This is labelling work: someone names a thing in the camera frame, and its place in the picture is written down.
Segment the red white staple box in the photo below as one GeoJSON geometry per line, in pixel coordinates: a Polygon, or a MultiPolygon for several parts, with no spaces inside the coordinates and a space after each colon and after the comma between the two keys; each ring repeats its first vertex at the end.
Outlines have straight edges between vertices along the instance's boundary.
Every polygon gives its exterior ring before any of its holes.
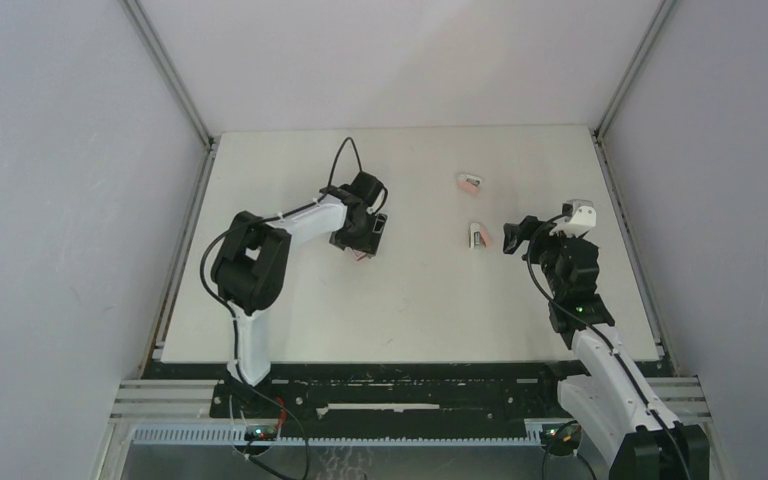
{"type": "Polygon", "coordinates": [[[362,251],[352,250],[351,254],[353,255],[356,261],[363,261],[371,258],[370,254],[362,251]]]}

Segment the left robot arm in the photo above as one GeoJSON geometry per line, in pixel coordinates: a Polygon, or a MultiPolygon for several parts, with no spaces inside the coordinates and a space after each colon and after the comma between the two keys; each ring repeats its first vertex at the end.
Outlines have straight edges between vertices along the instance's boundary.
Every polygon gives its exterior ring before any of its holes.
{"type": "Polygon", "coordinates": [[[250,417],[271,407],[269,311],[282,292],[293,249],[326,235],[329,244],[358,260],[378,251],[387,222],[384,183],[360,172],[349,184],[328,185],[311,202],[289,212],[261,217],[238,213],[228,229],[206,247],[199,264],[206,292],[231,315],[232,359],[227,370],[239,382],[234,404],[250,417]]]}

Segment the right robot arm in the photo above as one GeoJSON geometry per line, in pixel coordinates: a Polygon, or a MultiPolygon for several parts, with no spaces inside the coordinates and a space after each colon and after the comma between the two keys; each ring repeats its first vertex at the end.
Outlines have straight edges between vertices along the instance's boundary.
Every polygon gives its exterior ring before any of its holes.
{"type": "Polygon", "coordinates": [[[551,326],[586,370],[543,383],[539,406],[573,416],[611,479],[709,478],[704,429],[684,423],[629,358],[597,291],[599,249],[585,233],[566,230],[565,219],[527,216],[503,227],[504,253],[526,248],[522,259],[548,302],[551,326]]]}

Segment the right circuit board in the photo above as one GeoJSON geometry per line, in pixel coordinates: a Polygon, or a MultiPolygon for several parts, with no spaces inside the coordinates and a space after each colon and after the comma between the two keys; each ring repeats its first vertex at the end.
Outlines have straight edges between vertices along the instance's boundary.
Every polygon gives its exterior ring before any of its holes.
{"type": "Polygon", "coordinates": [[[579,424],[572,424],[567,426],[559,426],[556,429],[547,432],[546,446],[557,444],[566,444],[572,442],[577,444],[580,442],[581,426],[579,424]]]}

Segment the circuit board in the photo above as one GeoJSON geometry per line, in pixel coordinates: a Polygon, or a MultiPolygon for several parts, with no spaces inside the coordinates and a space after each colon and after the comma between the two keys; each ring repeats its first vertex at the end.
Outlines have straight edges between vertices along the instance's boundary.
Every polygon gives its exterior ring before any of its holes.
{"type": "Polygon", "coordinates": [[[278,437],[279,431],[274,427],[259,426],[248,428],[244,435],[246,443],[272,442],[278,437]]]}
{"type": "Polygon", "coordinates": [[[566,444],[572,442],[577,444],[580,442],[581,426],[579,424],[572,424],[567,426],[559,426],[556,429],[547,432],[546,446],[557,444],[566,444]]]}

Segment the left circuit board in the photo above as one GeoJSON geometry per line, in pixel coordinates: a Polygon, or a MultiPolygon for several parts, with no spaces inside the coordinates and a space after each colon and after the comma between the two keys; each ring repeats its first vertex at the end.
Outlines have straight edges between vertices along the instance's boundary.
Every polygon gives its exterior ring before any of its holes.
{"type": "Polygon", "coordinates": [[[259,426],[248,428],[244,435],[246,443],[272,442],[278,437],[279,431],[274,427],[259,426]]]}

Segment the right corner aluminium post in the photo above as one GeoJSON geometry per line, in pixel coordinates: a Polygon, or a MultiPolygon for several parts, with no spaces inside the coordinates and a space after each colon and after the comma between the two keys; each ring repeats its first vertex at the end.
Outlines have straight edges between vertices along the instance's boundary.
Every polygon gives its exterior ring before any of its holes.
{"type": "Polygon", "coordinates": [[[655,13],[648,23],[643,37],[635,48],[632,58],[614,90],[605,111],[600,117],[597,127],[593,130],[593,136],[596,143],[602,143],[606,138],[625,98],[630,92],[640,72],[644,69],[663,30],[679,4],[680,1],[678,0],[662,0],[658,3],[655,13]]]}

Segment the corner aluminium post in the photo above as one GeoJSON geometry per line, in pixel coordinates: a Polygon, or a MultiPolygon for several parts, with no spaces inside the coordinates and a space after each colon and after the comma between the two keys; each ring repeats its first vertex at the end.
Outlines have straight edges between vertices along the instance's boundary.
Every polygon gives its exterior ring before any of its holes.
{"type": "Polygon", "coordinates": [[[205,150],[210,150],[214,139],[206,126],[192,96],[143,3],[138,0],[119,0],[125,16],[135,29],[148,57],[160,74],[178,109],[205,150]]]}
{"type": "Polygon", "coordinates": [[[658,3],[655,13],[648,23],[643,37],[635,48],[632,58],[614,90],[605,111],[600,117],[597,127],[593,130],[593,136],[596,143],[602,143],[606,138],[625,98],[630,92],[640,72],[644,69],[663,30],[679,4],[680,1],[678,0],[662,0],[658,3]]]}

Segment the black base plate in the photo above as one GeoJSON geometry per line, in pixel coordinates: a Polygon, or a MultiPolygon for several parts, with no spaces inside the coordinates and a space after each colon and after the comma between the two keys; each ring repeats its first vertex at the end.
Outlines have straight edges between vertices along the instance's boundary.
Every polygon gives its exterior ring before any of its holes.
{"type": "Polygon", "coordinates": [[[284,421],[315,439],[467,440],[523,437],[528,420],[568,418],[558,383],[577,360],[515,363],[276,363],[251,393],[220,364],[153,362],[145,380],[205,380],[212,418],[284,421]]]}

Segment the aluminium rail frame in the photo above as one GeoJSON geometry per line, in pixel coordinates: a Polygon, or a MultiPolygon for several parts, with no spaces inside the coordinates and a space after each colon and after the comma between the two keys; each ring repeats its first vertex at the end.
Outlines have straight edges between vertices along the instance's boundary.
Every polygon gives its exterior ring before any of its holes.
{"type": "MultiPolygon", "coordinates": [[[[207,419],[223,403],[216,380],[126,380],[111,419],[162,422],[207,419]]],[[[321,418],[339,410],[403,413],[409,410],[477,410],[505,418],[560,417],[553,395],[536,380],[408,380],[388,383],[277,380],[272,392],[295,415],[321,418]]]]}

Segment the left corner aluminium post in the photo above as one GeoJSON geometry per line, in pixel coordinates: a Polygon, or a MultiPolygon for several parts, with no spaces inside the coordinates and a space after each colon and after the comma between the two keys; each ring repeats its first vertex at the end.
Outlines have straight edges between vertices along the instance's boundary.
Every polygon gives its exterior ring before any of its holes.
{"type": "Polygon", "coordinates": [[[148,57],[160,74],[178,109],[205,150],[210,150],[214,139],[206,126],[192,96],[143,3],[138,0],[119,0],[125,16],[135,29],[148,57]]]}

